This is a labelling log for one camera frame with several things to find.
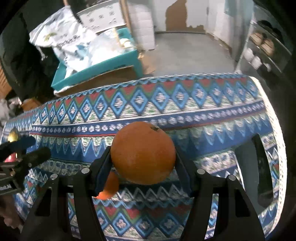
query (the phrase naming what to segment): silver bolt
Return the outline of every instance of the silver bolt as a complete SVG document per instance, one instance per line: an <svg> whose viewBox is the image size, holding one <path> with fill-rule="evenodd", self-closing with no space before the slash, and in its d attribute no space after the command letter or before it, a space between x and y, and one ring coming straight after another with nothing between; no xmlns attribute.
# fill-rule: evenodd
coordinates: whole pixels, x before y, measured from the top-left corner
<svg viewBox="0 0 296 241"><path fill-rule="evenodd" d="M86 173L89 172L89 168L85 167L85 168L83 168L83 169L81 170L81 172L82 172L83 174L86 174Z"/></svg>
<svg viewBox="0 0 296 241"><path fill-rule="evenodd" d="M56 173L54 173L54 174L52 174L51 176L50 176L50 179L51 180L54 180L54 179L56 179L57 178L57 174Z"/></svg>
<svg viewBox="0 0 296 241"><path fill-rule="evenodd" d="M228 178L231 180L231 181L235 181L236 180L236 177L234 175L229 175Z"/></svg>
<svg viewBox="0 0 296 241"><path fill-rule="evenodd" d="M205 170L204 169L201 169L201 168L199 168L198 170L197 170L197 173L198 174L205 174Z"/></svg>

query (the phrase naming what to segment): teal box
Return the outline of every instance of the teal box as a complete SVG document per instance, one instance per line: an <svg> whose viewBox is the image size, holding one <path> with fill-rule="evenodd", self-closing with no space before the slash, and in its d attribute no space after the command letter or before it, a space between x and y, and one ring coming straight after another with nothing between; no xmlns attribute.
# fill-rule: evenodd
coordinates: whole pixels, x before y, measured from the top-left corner
<svg viewBox="0 0 296 241"><path fill-rule="evenodd" d="M128 28L121 28L117 30L117 33L120 38L130 39L134 42L131 33ZM66 75L66 66L62 63L59 64L57 71L54 75L54 79L52 81L52 88L59 91L65 86L76 85L81 82L87 81L93 77L96 77L100 74L103 74L107 71L111 71L114 69L126 67L126 66L133 66L135 73L137 74L138 78L142 78L143 76L143 68L141 62L138 60L138 51L133 50L114 58L105 60L101 63L92 65L87 69L81 70L68 78L65 78Z"/></svg>

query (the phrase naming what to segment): brown stain on door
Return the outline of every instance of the brown stain on door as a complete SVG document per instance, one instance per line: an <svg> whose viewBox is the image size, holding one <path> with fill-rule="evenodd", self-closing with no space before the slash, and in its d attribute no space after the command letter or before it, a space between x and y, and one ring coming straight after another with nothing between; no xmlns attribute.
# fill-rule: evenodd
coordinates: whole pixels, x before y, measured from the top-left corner
<svg viewBox="0 0 296 241"><path fill-rule="evenodd" d="M199 25L196 28L192 26L187 27L187 0L177 0L169 6L165 12L165 26L166 31L188 31L188 32L203 32L204 26Z"/></svg>

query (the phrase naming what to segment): orange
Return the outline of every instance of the orange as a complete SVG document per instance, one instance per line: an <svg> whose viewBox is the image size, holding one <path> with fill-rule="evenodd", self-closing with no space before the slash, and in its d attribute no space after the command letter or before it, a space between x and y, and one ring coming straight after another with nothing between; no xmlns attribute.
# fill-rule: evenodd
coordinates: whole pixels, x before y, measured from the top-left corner
<svg viewBox="0 0 296 241"><path fill-rule="evenodd" d="M173 170L175 146L158 126L137 121L115 135L111 159L122 177L136 184L151 185L163 181Z"/></svg>
<svg viewBox="0 0 296 241"><path fill-rule="evenodd" d="M119 189L119 179L115 172L110 172L104 190L96 198L106 200L111 198Z"/></svg>

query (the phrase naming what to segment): gray floor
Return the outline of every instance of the gray floor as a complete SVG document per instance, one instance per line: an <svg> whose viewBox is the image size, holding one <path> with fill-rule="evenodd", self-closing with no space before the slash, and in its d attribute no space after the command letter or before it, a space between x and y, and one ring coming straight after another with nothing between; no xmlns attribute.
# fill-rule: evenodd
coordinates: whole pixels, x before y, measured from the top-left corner
<svg viewBox="0 0 296 241"><path fill-rule="evenodd" d="M218 40L203 34L156 34L150 56L156 70L151 74L233 73L229 51Z"/></svg>

